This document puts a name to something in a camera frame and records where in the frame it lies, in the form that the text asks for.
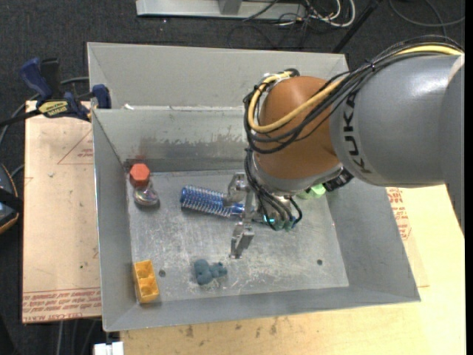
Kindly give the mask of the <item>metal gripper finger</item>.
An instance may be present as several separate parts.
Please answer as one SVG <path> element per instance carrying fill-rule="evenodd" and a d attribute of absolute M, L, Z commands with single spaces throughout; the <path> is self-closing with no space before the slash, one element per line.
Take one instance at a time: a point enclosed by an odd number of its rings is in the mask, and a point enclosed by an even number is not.
<path fill-rule="evenodd" d="M 225 201 L 227 203 L 240 203 L 245 199 L 248 184 L 245 173 L 235 173 L 228 184 Z"/>
<path fill-rule="evenodd" d="M 241 259 L 243 251 L 249 247 L 254 235 L 253 229 L 248 224 L 236 224 L 231 237 L 230 258 Z"/>

